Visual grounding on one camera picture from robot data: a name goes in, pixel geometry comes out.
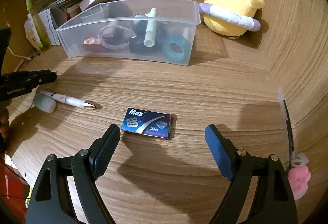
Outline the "person left hand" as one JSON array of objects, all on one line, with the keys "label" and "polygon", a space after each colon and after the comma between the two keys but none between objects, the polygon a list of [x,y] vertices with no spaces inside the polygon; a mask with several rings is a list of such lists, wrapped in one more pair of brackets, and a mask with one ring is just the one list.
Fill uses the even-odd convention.
[{"label": "person left hand", "polygon": [[8,136],[8,129],[9,129],[9,111],[7,109],[8,106],[10,106],[12,103],[12,100],[7,100],[1,102],[1,113],[0,113],[0,119],[1,119],[1,136],[6,139]]}]

